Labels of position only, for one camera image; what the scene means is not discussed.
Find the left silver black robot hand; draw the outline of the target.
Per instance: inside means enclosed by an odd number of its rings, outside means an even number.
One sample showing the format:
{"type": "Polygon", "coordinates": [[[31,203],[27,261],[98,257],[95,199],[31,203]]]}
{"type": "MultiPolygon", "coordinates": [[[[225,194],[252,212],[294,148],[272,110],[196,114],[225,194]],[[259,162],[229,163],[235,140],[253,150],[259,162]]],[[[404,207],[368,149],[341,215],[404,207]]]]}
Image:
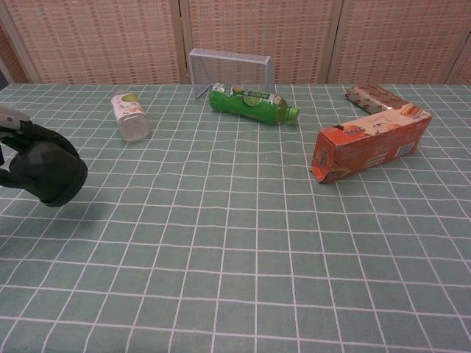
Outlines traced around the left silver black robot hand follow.
{"type": "Polygon", "coordinates": [[[81,188],[88,175],[68,139],[20,111],[1,108],[1,144],[17,152],[8,169],[1,170],[3,186],[51,195],[81,188]]]}

